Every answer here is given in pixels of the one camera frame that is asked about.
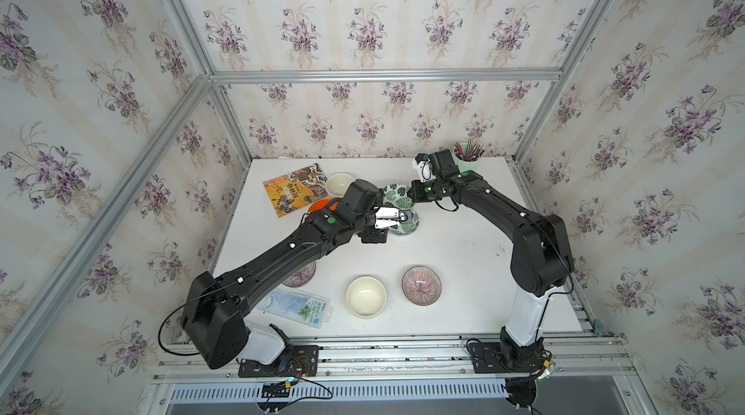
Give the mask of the small cream bowl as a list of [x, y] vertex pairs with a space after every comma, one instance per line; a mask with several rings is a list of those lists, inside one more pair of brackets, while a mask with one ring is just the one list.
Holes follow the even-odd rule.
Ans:
[[354, 181], [355, 178], [350, 174], [333, 174], [327, 178], [325, 190], [330, 197], [341, 198]]

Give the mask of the green leaf bowl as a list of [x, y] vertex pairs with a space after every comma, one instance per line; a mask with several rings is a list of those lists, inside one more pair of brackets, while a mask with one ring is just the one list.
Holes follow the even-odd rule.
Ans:
[[395, 207], [408, 210], [414, 206], [414, 201], [409, 195], [411, 188], [403, 183], [391, 183], [383, 188], [383, 204], [386, 207]]

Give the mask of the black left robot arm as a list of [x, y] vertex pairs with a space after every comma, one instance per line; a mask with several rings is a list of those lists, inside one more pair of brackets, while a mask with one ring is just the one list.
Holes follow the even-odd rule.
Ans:
[[384, 243], [387, 230], [407, 220], [407, 211], [386, 207], [382, 191], [358, 179], [341, 199], [307, 214], [287, 238], [246, 264], [218, 277], [202, 273], [191, 283], [180, 325], [212, 370], [235, 360], [249, 343], [244, 318], [263, 298], [302, 267], [353, 236]]

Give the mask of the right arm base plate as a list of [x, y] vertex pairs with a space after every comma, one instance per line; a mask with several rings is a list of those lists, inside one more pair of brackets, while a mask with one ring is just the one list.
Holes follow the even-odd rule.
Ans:
[[543, 347], [543, 339], [527, 347], [515, 346], [509, 340], [482, 342], [468, 339], [465, 349], [475, 373], [481, 374], [541, 374], [552, 360], [552, 354]]

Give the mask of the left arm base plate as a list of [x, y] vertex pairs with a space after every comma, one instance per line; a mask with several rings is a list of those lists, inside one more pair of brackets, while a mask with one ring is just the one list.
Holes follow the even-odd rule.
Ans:
[[317, 345], [290, 346], [268, 365], [242, 359], [238, 376], [240, 378], [316, 376], [319, 350], [320, 347]]

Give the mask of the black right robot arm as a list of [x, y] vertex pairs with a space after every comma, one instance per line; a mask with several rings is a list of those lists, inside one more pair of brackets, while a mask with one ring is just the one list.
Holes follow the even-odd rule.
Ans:
[[500, 354], [510, 368], [544, 350], [542, 324], [552, 298], [573, 291], [574, 258], [565, 221], [541, 215], [506, 197], [472, 170], [463, 172], [447, 150], [414, 157], [417, 180], [409, 197], [415, 203], [451, 199], [455, 208], [479, 213], [512, 241], [510, 272], [518, 286]]

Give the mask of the orange bowl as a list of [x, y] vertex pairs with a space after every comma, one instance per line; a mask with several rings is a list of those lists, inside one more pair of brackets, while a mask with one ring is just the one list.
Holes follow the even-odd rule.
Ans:
[[313, 213], [313, 212], [319, 211], [320, 209], [324, 209], [324, 208], [335, 210], [337, 203], [338, 203], [337, 199], [324, 199], [324, 200], [316, 201], [308, 208], [308, 213]]

